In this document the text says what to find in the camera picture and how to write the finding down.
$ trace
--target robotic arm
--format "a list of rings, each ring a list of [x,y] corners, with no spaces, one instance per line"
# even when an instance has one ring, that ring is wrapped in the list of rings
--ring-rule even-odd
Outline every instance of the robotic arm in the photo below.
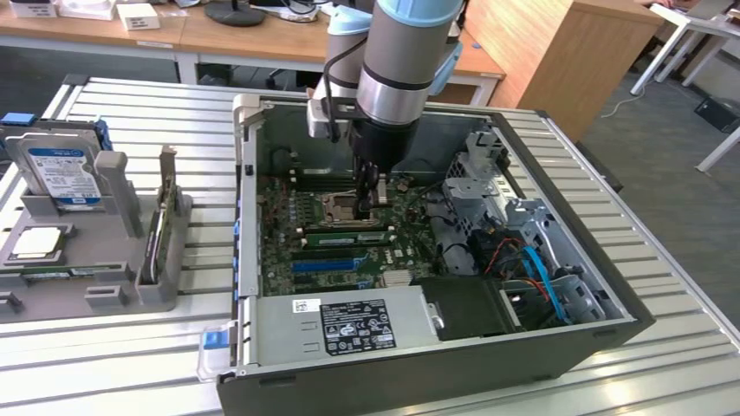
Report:
[[[338,7],[332,16],[324,78],[310,103],[310,133],[339,141],[339,123],[346,125],[355,217],[364,219],[379,175],[406,158],[427,98],[452,74],[462,45],[459,30],[450,34],[463,0],[336,3],[352,7]]]

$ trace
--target green circuit board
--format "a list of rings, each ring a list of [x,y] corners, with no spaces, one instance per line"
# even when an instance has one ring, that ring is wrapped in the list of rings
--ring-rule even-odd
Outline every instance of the green circuit board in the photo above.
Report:
[[[412,221],[406,214],[408,203],[423,187],[403,187],[399,191],[391,182],[390,204],[372,209],[372,231],[347,232],[331,228],[332,223],[327,222],[327,199],[352,198],[352,192],[300,191],[290,180],[276,178],[264,179],[260,184],[262,286],[266,296],[382,288],[386,287],[383,274],[391,270],[408,270],[415,278],[440,273],[442,260],[436,258],[430,224],[419,219],[423,216],[414,216]],[[311,234],[308,230],[322,233]],[[376,240],[368,243],[364,238]],[[322,253],[327,258],[334,253],[350,251],[358,263],[356,270],[296,272],[296,256],[306,255],[307,251],[311,255]]]

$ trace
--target power supply label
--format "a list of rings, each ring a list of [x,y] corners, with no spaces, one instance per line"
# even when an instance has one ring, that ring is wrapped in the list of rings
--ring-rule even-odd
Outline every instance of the power supply label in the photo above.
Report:
[[[330,355],[396,347],[383,299],[322,305],[322,325]]]
[[[28,153],[52,198],[66,204],[100,202],[100,189],[82,150],[32,148]]]

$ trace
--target motherboard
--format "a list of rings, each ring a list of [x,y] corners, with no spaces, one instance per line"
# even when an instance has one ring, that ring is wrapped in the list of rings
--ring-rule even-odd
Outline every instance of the motherboard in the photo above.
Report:
[[[384,182],[370,218],[355,220],[350,179],[260,180],[266,296],[408,285],[444,268],[414,179]]]

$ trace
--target desk leg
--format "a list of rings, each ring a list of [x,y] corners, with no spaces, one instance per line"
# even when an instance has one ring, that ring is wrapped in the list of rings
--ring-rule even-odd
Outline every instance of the desk leg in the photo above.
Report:
[[[178,61],[180,83],[198,85],[198,54],[178,52],[175,59]]]
[[[488,107],[491,98],[494,97],[494,90],[499,84],[498,78],[482,78],[482,83],[475,87],[474,99],[471,100],[471,106]]]
[[[702,163],[696,166],[696,170],[699,172],[707,173],[707,171],[715,166],[719,162],[719,159],[730,152],[730,149],[736,145],[738,141],[740,141],[740,127],[730,134],[726,141],[718,146],[718,148],[712,151],[707,159],[702,161]]]
[[[640,91],[646,87],[646,84],[648,83],[650,78],[652,78],[652,75],[658,71],[658,67],[667,59],[668,54],[674,50],[675,45],[679,44],[682,37],[684,37],[686,31],[687,31],[686,25],[679,26],[676,28],[674,34],[671,35],[671,38],[668,39],[668,42],[666,42],[666,46],[660,49],[660,52],[658,52],[656,59],[654,59],[652,62],[650,63],[648,69],[646,69],[646,72],[643,73],[640,79],[635,83],[635,87],[632,87],[632,90],[630,92],[632,95],[640,94]]]
[[[679,63],[682,62],[686,54],[688,54],[690,50],[692,50],[694,46],[696,46],[696,43],[699,42],[700,38],[702,38],[702,33],[695,31],[690,36],[688,40],[684,42],[683,47],[674,55],[674,59],[666,65],[666,68],[663,68],[663,71],[660,72],[660,74],[656,76],[656,82],[663,82],[667,80],[667,77],[671,75],[675,68],[679,66]]]
[[[702,58],[702,61],[696,65],[696,68],[694,69],[694,71],[690,73],[690,76],[686,77],[684,82],[682,82],[682,85],[684,87],[688,87],[690,85],[692,85],[694,78],[696,78],[696,75],[699,75],[702,69],[704,68],[704,65],[707,65],[707,63],[710,63],[712,59],[715,59],[715,56],[718,55],[719,50],[722,49],[723,46],[726,46],[728,39],[727,38],[723,38],[723,39],[724,40],[722,42],[718,42],[718,44],[712,47],[707,55]]]

